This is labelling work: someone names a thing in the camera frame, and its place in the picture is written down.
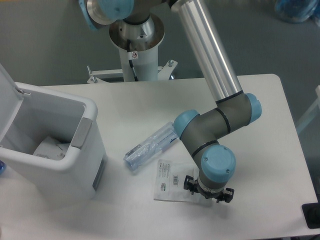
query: barcode label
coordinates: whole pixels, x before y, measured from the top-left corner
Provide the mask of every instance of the barcode label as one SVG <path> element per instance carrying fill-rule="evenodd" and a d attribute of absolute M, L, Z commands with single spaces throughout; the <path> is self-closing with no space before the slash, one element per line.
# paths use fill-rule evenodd
<path fill-rule="evenodd" d="M 166 190 L 166 184 L 163 182 L 161 183 L 161 191 L 165 191 Z"/>
<path fill-rule="evenodd" d="M 178 182 L 179 182 L 178 175 L 173 175 L 173 185 L 178 186 Z"/>

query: white table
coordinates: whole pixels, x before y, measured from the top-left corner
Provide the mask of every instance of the white table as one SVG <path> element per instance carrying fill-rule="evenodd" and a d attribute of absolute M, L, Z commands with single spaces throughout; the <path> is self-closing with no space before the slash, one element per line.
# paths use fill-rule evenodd
<path fill-rule="evenodd" d="M 125 153 L 185 110 L 215 108 L 204 79 L 53 86 L 92 98 L 108 162 L 92 200 L 65 204 L 43 197 L 8 168 L 0 177 L 1 240 L 261 239 L 319 234 L 308 229 L 301 205 L 317 201 L 279 78 L 239 77 L 262 116 L 220 140 L 237 158 L 227 187 L 231 203 L 205 207 L 154 201 L 157 160 L 134 175 Z M 160 157 L 193 162 L 178 141 Z"/>

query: open bin lid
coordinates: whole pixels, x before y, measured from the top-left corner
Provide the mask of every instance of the open bin lid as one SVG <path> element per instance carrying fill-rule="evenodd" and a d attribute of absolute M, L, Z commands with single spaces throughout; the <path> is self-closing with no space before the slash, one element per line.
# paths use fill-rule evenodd
<path fill-rule="evenodd" d="M 6 135 L 23 102 L 23 92 L 0 64 L 0 141 Z"/>

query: white bin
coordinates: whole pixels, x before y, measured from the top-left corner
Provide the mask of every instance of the white bin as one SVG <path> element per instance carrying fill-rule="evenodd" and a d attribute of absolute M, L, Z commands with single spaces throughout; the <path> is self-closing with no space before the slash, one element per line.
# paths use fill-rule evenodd
<path fill-rule="evenodd" d="M 88 98 L 15 83 L 0 64 L 0 160 L 45 193 L 91 198 L 106 160 Z M 70 143 L 62 160 L 34 156 L 46 137 Z"/>

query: gray floor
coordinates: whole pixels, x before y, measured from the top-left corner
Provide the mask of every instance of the gray floor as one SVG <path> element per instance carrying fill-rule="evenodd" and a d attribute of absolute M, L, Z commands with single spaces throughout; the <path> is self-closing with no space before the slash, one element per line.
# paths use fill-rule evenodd
<path fill-rule="evenodd" d="M 278 20 L 271 0 L 207 3 L 236 74 L 278 75 L 296 123 L 320 85 L 320 28 L 311 20 Z M 177 78 L 202 77 L 178 16 L 165 5 L 152 11 L 166 28 L 159 64 L 174 59 Z M 0 63 L 16 82 L 84 84 L 87 65 L 93 71 L 121 68 L 108 29 L 90 31 L 77 0 L 1 2 L 0 33 Z M 320 175 L 319 133 L 320 116 L 299 136 L 312 176 Z"/>

